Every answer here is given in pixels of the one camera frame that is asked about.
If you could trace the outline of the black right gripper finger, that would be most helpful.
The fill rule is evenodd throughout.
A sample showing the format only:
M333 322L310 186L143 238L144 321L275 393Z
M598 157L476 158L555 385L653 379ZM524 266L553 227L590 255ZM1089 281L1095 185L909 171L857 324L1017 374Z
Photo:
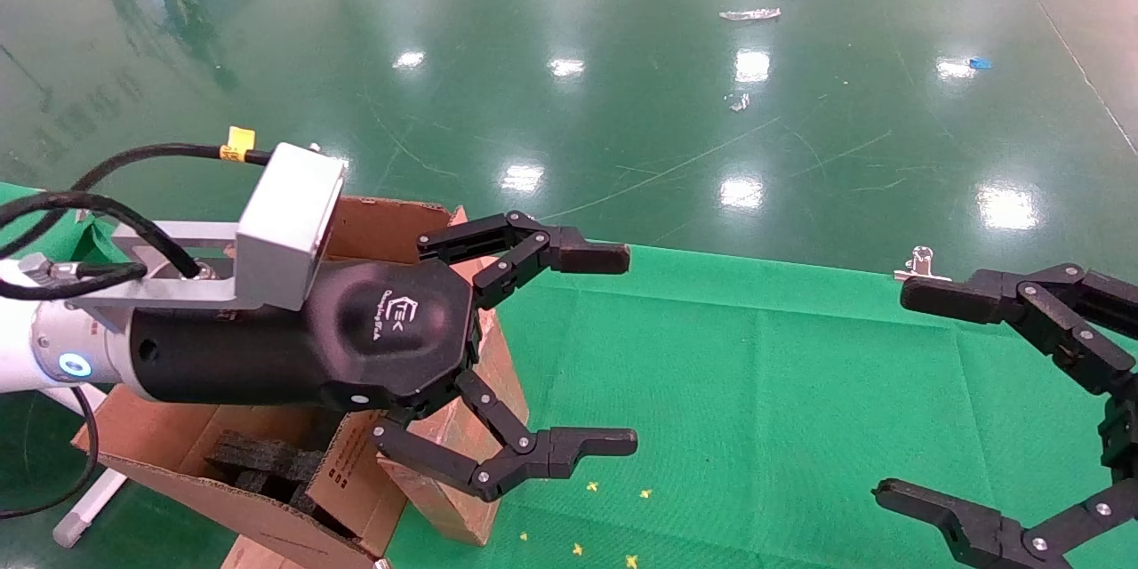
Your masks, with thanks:
M894 478L879 483L871 495L879 508L933 525L955 560L972 568L1070 568L1067 552L1137 516L1133 478L1094 493L1031 528L998 509Z
M1016 274L979 269L953 282L912 277L904 310L975 325L1011 325L1092 395L1135 396L1135 358L1106 337L1137 337L1137 289L1116 278L1061 264Z

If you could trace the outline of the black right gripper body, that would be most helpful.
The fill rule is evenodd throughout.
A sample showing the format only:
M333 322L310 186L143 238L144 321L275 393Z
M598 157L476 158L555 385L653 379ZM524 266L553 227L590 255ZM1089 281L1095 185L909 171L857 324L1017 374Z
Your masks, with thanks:
M1112 472L1137 471L1137 399L1135 394L1106 399L1100 422L1100 464Z

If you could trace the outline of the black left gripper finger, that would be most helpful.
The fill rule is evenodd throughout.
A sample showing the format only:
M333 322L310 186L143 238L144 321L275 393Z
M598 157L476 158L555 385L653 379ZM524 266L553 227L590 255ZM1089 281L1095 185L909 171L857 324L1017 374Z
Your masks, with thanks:
M620 275L630 266L628 245L592 242L577 228L549 226L523 212L468 220L420 236L418 254L448 265L494 259L472 277L473 302L480 310L495 310L545 269Z
M387 459L444 485L480 498L498 501L530 479L567 479L586 456L621 457L637 451L630 429L552 428L531 432L473 371L457 376L456 390L501 450L478 462L407 430L402 409L379 418L373 442Z

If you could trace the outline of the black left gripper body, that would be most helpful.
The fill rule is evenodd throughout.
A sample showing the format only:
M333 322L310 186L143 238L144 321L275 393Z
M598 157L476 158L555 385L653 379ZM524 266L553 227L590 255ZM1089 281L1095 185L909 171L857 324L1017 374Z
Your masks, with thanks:
M478 358L471 284L443 262L330 262L300 310L134 310L139 394L164 403L447 406Z

